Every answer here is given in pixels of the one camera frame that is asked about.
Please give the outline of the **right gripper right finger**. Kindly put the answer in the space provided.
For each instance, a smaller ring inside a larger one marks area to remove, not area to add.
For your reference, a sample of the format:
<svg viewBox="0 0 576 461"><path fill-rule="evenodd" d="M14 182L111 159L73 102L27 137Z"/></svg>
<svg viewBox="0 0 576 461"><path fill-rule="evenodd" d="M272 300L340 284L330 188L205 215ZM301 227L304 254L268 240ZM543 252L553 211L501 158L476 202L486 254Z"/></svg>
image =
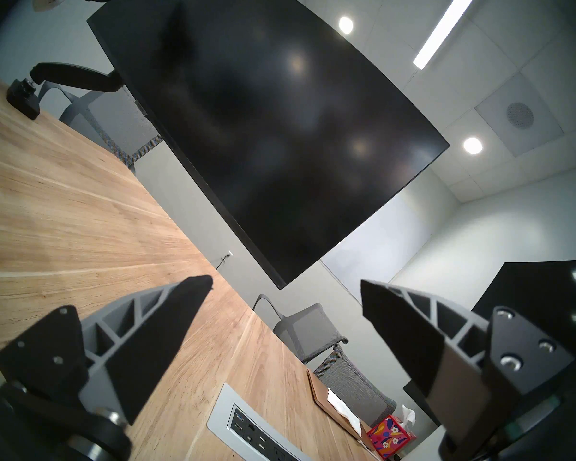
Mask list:
<svg viewBox="0 0 576 461"><path fill-rule="evenodd" d="M445 428L441 446L508 446L554 400L574 357L516 309L488 319L441 297L361 280L371 322Z"/></svg>

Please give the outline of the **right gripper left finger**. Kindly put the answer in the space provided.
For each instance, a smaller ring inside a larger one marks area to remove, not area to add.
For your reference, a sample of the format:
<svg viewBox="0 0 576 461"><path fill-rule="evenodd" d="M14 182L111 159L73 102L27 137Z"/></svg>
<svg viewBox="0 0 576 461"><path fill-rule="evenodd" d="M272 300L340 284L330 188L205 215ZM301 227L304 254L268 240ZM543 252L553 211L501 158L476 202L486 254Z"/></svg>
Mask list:
<svg viewBox="0 0 576 461"><path fill-rule="evenodd" d="M213 286L188 277L120 297L80 319L58 307L0 350L7 382L61 406L106 408L132 425L177 355Z"/></svg>

